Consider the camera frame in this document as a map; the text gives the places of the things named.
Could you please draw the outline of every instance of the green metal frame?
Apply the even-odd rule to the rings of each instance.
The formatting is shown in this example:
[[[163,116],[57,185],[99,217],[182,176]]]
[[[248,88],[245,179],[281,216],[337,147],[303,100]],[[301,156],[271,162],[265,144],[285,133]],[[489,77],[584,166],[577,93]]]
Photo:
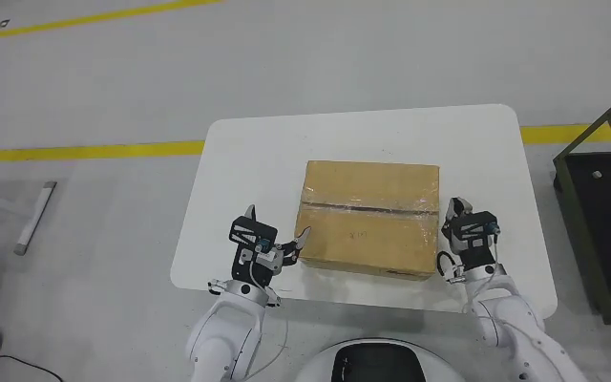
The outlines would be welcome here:
[[[555,187],[557,189],[556,195],[560,204],[560,210],[562,211],[562,217],[564,218],[564,224],[566,225],[569,239],[571,240],[571,246],[575,252],[581,277],[588,295],[602,315],[604,323],[610,325],[611,291],[609,291],[607,287],[604,273],[600,267],[599,255],[594,246],[592,236],[585,220],[585,215],[579,203],[571,173],[566,163],[566,157],[598,130],[604,122],[608,122],[611,126],[611,109],[607,110],[592,123],[590,127],[562,150],[562,152],[554,158],[554,166],[556,167],[557,177],[555,181]],[[596,153],[575,155],[596,155]]]

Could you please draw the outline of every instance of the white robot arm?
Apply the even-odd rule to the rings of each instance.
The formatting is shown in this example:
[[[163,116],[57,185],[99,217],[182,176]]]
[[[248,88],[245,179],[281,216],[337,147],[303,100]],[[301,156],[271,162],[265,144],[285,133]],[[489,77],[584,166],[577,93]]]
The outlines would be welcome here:
[[[496,217],[488,211],[474,214],[472,210],[466,201],[452,199],[442,233],[462,264],[456,265],[453,256],[442,251],[437,256],[437,268],[444,276],[441,259],[447,258],[452,263],[453,276],[448,282],[465,284],[469,298],[465,308],[476,319],[479,335],[490,347],[512,351],[507,365],[512,381],[585,382],[585,376],[567,352],[545,334],[537,312],[519,294],[503,265],[493,257],[490,246],[496,245],[500,234]],[[261,341],[265,307],[280,303],[278,296],[268,288],[269,283],[283,266],[297,262],[309,228],[287,244],[274,244],[277,232],[257,222],[253,205],[233,222],[229,240],[237,243],[238,249],[231,270],[232,280],[213,280],[208,284],[209,291],[219,295],[219,299],[198,321],[186,347],[187,356],[195,364],[193,382],[244,382],[256,374],[257,371],[249,374],[249,369]],[[510,296],[478,299],[480,293],[488,289],[505,289]],[[375,346],[375,350],[368,350],[371,346]],[[413,349],[411,358],[405,353],[410,352],[408,348]],[[348,354],[346,359],[344,355],[337,358],[344,350]],[[389,362],[371,361],[371,357],[380,354],[385,354],[384,362]],[[356,379],[352,379],[348,376],[349,370],[371,372],[375,369],[372,365],[378,364],[404,367],[407,359],[415,365],[411,371],[421,375],[421,379],[416,380],[425,380],[422,379],[424,375],[428,375],[426,380],[436,382],[462,380],[457,373],[451,372],[445,361],[416,346],[379,339],[348,341],[323,351],[315,357],[310,368],[304,368],[305,373],[300,373],[298,380],[328,382],[329,368],[333,368],[333,372],[342,375],[344,382],[362,381],[365,380],[363,375],[353,372],[350,375],[356,375]]]
[[[275,244],[278,230],[257,222],[255,206],[231,226],[229,240],[238,244],[233,280],[212,280],[208,290],[219,298],[200,318],[187,341],[186,355],[195,364],[193,382],[245,381],[261,342],[265,307],[280,299],[268,288],[283,266],[297,263],[309,228],[287,244]]]
[[[453,198],[442,233],[450,241],[452,253],[462,265],[456,266],[447,252],[454,275],[449,283],[464,283],[469,302],[467,308],[475,316],[481,338],[490,347],[509,348],[512,352],[507,370],[512,381],[585,382],[587,381],[566,350],[545,334],[543,320],[526,298],[517,290],[505,268],[493,258],[490,245],[500,234],[496,217],[488,211],[474,214],[471,205]],[[476,300],[488,289],[505,289],[511,295],[488,300]]]

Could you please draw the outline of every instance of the white table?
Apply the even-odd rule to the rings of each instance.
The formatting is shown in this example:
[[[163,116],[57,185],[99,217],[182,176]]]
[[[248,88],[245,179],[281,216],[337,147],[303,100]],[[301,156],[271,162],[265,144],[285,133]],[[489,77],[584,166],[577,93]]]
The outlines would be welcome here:
[[[460,106],[311,116],[225,119],[208,131],[180,233],[172,282],[207,289],[230,279],[234,219],[255,203],[257,218],[292,239],[310,159],[440,166],[440,224],[451,197],[498,217],[498,256],[543,317],[558,300],[516,114],[503,105]],[[439,234],[439,248],[448,250]],[[460,311],[463,286],[435,275],[396,280],[298,262],[274,277],[284,298],[379,307]]]

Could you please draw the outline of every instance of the yellow floor line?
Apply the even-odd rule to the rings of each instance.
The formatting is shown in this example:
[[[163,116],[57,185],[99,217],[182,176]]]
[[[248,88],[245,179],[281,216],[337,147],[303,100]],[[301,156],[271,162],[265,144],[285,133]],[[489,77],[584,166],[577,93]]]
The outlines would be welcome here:
[[[524,144],[569,143],[588,125],[522,127]],[[602,126],[589,142],[611,142],[611,129]],[[113,144],[106,146],[51,147],[22,150],[0,150],[0,161],[118,159],[200,155],[203,140],[183,142]]]
[[[522,141],[524,144],[550,144],[570,143],[589,125],[560,125],[560,126],[537,126],[522,127]],[[604,124],[594,132],[586,142],[608,142],[611,141],[611,129]]]
[[[185,142],[0,150],[0,161],[171,157],[200,155],[202,151],[203,140],[192,140]]]
[[[212,3],[220,3],[222,0],[178,0],[171,3],[155,4],[153,6],[133,8],[122,11],[110,11],[91,16],[76,17],[68,20],[54,21],[52,23],[32,25],[30,27],[21,27],[0,31],[0,37],[15,36],[17,34],[42,32],[56,30],[60,28],[74,27],[77,25],[98,23],[100,21],[115,20],[118,18],[140,16],[142,14],[158,13],[163,11],[180,10],[183,8],[202,6]]]

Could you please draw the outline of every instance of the wire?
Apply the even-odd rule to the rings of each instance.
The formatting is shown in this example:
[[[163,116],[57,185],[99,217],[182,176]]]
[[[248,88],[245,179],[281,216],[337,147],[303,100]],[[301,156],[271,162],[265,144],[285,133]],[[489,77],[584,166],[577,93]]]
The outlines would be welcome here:
[[[498,323],[498,324],[500,324],[500,325],[507,325],[508,327],[513,328],[513,329],[515,329],[515,330],[519,331],[520,333],[522,333],[522,335],[524,335],[526,338],[528,338],[528,339],[529,339],[531,342],[539,341],[539,340],[537,340],[536,338],[531,337],[531,336],[530,336],[530,334],[528,334],[528,333],[527,333],[526,331],[524,331],[523,329],[520,329],[520,328],[518,328],[517,326],[515,326],[514,324],[511,324],[511,323],[509,323],[509,322],[507,322],[507,321],[505,321],[505,320],[502,320],[502,319],[500,319],[500,318],[495,318],[495,317],[492,317],[492,316],[474,316],[474,318],[486,318],[486,319],[491,320],[492,322],[496,322],[496,323]],[[560,379],[561,379],[562,381],[566,381],[566,379],[564,379],[564,377],[562,376],[562,373],[560,372],[560,369],[558,368],[558,366],[556,366],[556,364],[554,363],[554,361],[552,361],[552,358],[550,358],[550,356],[549,356],[549,355],[547,355],[547,353],[546,353],[545,351],[543,351],[541,348],[537,348],[537,347],[535,347],[535,348],[538,350],[538,352],[540,352],[541,354],[543,354],[543,356],[544,356],[545,358],[547,358],[547,361],[548,361],[550,364],[552,364],[552,366],[554,367],[554,369],[555,369],[555,370],[556,370],[556,372],[558,373],[558,376],[560,377]]]
[[[276,354],[276,356],[274,356],[271,361],[267,362],[263,367],[261,367],[260,369],[258,369],[257,371],[248,374],[247,377],[245,377],[245,379],[241,380],[240,382],[246,382],[248,379],[252,378],[253,376],[257,375],[258,373],[260,373],[261,371],[264,371],[265,369],[267,369],[271,364],[273,364],[278,357],[280,357],[280,354],[283,353],[284,348],[286,348],[286,342],[288,341],[288,319],[285,318],[284,319],[284,342],[282,347],[280,348],[280,351],[278,351],[278,353]]]
[[[467,296],[467,304],[465,304],[462,307],[462,311],[463,313],[465,312],[465,308],[467,306],[469,306],[470,304],[473,303],[473,301],[475,300],[475,298],[483,291],[486,291],[486,288],[490,285],[490,283],[493,281],[493,279],[496,276],[496,269],[498,268],[498,250],[496,248],[496,242],[497,242],[497,238],[498,236],[495,235],[495,270],[493,271],[493,274],[488,278],[488,281],[486,281],[484,284],[482,284],[481,286],[479,286],[478,289],[475,290],[474,296]]]
[[[19,359],[17,357],[13,357],[12,355],[0,355],[0,358],[9,358],[9,359],[12,359],[13,361],[17,361],[17,362],[22,363],[24,365],[28,365],[28,366],[30,366],[32,368],[39,369],[40,371],[47,372],[50,375],[54,376],[59,382],[64,382],[64,380],[61,379],[61,377],[59,375],[55,374],[54,372],[52,372],[50,370],[47,370],[45,368],[41,368],[40,366],[36,366],[34,364],[31,364],[30,362],[26,362],[26,361],[24,361],[22,359]]]
[[[263,291],[263,293],[267,294],[267,292],[265,292],[265,288],[260,286],[259,283],[257,283],[257,280],[255,280],[255,277],[252,275],[252,266],[255,264],[255,259],[253,259],[250,262],[250,268],[248,268],[248,271],[250,273],[250,280],[252,280],[253,283],[255,283],[255,286],[257,286],[260,290]]]

